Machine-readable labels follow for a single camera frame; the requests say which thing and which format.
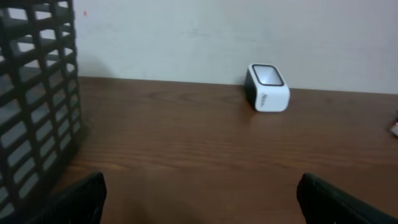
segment white device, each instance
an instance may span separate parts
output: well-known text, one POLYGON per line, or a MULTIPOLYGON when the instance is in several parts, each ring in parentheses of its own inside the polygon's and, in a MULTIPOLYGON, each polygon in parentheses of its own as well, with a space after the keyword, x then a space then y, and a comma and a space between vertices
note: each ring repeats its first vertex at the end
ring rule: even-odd
POLYGON ((251 64, 244 82, 246 96, 257 111, 281 112, 287 108, 290 90, 272 65, 251 64))

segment black object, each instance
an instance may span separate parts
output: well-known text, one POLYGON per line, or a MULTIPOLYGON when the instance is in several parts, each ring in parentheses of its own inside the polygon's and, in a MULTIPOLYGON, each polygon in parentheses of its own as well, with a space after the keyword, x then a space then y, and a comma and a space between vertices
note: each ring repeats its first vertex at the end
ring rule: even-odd
POLYGON ((105 198, 104 176, 95 173, 41 205, 2 219, 0 224, 99 224, 105 198))
POLYGON ((73 5, 0 0, 0 218, 46 194, 77 150, 73 5))
POLYGON ((308 224, 393 224, 398 220, 344 193, 313 174, 304 174, 297 200, 308 224))

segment wooden table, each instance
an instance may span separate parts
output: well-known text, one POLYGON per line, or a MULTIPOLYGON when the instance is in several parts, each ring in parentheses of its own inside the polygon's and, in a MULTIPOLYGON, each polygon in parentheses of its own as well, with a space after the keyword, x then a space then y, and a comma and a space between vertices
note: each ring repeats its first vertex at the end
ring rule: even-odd
POLYGON ((291 90, 257 113, 241 86, 81 78, 88 130, 60 189, 95 170, 103 223, 305 223, 313 172, 398 217, 397 95, 291 90))

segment basket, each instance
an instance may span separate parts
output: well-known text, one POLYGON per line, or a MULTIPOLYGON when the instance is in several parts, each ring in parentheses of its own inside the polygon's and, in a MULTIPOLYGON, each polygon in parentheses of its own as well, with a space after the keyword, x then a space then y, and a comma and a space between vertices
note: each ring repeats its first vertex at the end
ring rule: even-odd
POLYGON ((49 191, 77 150, 73 5, 0 1, 0 218, 49 191))

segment black plastic basket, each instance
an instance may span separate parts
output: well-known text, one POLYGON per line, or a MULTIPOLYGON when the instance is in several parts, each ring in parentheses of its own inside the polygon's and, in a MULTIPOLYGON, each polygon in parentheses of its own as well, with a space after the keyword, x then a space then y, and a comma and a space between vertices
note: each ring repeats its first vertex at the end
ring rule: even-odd
POLYGON ((72 1, 0 0, 0 218, 38 200, 77 150, 72 1))

